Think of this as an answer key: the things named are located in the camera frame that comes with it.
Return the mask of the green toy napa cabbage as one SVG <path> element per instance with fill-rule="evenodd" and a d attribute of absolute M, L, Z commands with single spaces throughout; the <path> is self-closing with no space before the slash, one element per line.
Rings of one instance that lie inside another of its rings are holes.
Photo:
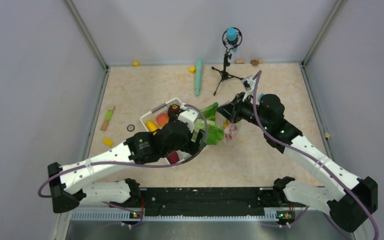
<path fill-rule="evenodd" d="M 206 141 L 207 145 L 217 145 L 224 139 L 224 129 L 218 123 L 216 123 L 216 113 L 218 106 L 219 103 L 214 102 L 209 106 L 201 109 L 201 112 L 205 116 L 209 130 L 209 136 Z"/>

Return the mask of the red toy apple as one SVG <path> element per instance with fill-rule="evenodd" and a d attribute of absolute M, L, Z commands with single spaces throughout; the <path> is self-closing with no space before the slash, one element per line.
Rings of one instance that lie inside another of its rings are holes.
<path fill-rule="evenodd" d="M 226 140 L 233 140 L 235 136 L 237 135 L 238 127 L 234 123 L 230 123 L 225 126 L 224 128 L 224 137 Z"/>

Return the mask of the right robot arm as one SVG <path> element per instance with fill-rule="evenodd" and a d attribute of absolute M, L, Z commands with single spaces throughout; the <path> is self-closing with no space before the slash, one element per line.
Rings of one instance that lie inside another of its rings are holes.
<path fill-rule="evenodd" d="M 318 150 L 303 133 L 284 118 L 285 106 L 275 94 L 264 95 L 258 104 L 241 92 L 217 108 L 217 112 L 237 123 L 254 124 L 264 132 L 267 143 L 306 169 L 323 186 L 284 177 L 274 183 L 273 200 L 279 206 L 300 203 L 324 214 L 342 230 L 353 233 L 366 220 L 371 221 L 375 237 L 379 228 L 373 218 L 378 209 L 378 184 L 371 177 L 361 178 L 345 170 Z"/>

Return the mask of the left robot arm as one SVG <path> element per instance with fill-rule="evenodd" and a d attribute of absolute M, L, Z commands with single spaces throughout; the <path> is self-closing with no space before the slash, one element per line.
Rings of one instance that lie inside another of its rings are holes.
<path fill-rule="evenodd" d="M 175 163 L 183 165 L 197 157 L 209 139 L 209 125 L 197 127 L 198 120 L 185 122 L 179 119 L 169 121 L 162 128 L 141 131 L 127 138 L 115 147 L 85 160 L 62 165 L 58 162 L 47 166 L 48 179 L 39 187 L 38 195 L 49 187 L 52 211 L 56 214 L 74 210 L 88 203 L 125 203 L 134 207 L 140 202 L 139 183 L 126 178 L 119 182 L 99 182 L 108 175 L 127 168 L 163 169 L 157 165 L 160 159 L 177 152 L 190 157 Z"/>

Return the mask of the clear pink zip top bag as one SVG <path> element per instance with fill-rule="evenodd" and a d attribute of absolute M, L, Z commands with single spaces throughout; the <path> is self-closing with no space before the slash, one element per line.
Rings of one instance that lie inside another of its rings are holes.
<path fill-rule="evenodd" d="M 233 145 L 236 142 L 237 135 L 242 128 L 242 122 L 231 123 L 220 112 L 216 113 L 217 123 L 222 127 L 224 138 L 223 143 L 225 145 Z"/>

